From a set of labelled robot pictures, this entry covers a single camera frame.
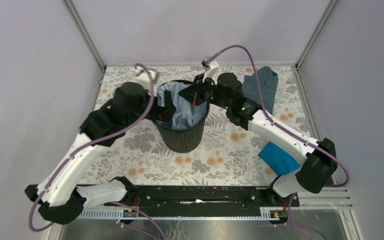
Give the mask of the light blue plastic trash bag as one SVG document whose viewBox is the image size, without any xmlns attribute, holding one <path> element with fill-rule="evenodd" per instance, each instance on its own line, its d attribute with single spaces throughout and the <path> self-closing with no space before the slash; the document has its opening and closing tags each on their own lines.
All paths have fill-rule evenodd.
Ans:
<svg viewBox="0 0 384 240">
<path fill-rule="evenodd" d="M 172 131 L 181 131 L 194 127 L 206 118 L 208 113 L 206 102 L 193 106 L 179 95 L 179 91 L 187 88 L 189 85 L 189 82 L 168 81 L 157 87 L 157 105 L 160 107 L 165 106 L 164 93 L 165 91 L 170 91 L 171 102 L 175 107 L 172 119 L 169 122 L 155 120 L 157 125 Z"/>
</svg>

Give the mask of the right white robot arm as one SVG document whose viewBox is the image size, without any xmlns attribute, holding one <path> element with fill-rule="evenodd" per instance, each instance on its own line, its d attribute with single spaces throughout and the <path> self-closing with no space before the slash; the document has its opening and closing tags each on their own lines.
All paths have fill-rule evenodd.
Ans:
<svg viewBox="0 0 384 240">
<path fill-rule="evenodd" d="M 225 109 L 232 124 L 265 137 L 300 164 L 271 183 L 266 198 L 273 206 L 281 205 L 293 193 L 318 194 L 338 168 L 328 149 L 334 145 L 332 141 L 319 141 L 276 120 L 262 105 L 244 96 L 242 83 L 233 73 L 222 73 L 217 81 L 199 74 L 178 94 L 194 106 L 209 103 Z"/>
</svg>

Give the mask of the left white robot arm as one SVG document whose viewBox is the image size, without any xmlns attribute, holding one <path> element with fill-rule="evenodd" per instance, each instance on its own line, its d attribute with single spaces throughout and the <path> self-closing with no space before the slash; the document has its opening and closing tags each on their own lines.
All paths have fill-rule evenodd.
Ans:
<svg viewBox="0 0 384 240">
<path fill-rule="evenodd" d="M 102 153 L 142 120 L 172 120 L 176 110 L 173 94 L 165 90 L 161 100 L 157 96 L 153 87 L 145 88 L 132 81 L 118 87 L 110 100 L 88 115 L 72 150 L 52 174 L 42 183 L 26 187 L 25 193 L 33 202 L 32 211 L 46 221 L 65 225 L 88 208 L 110 202 L 132 204 L 135 192 L 125 177 L 89 186 L 79 185 L 79 181 Z"/>
</svg>

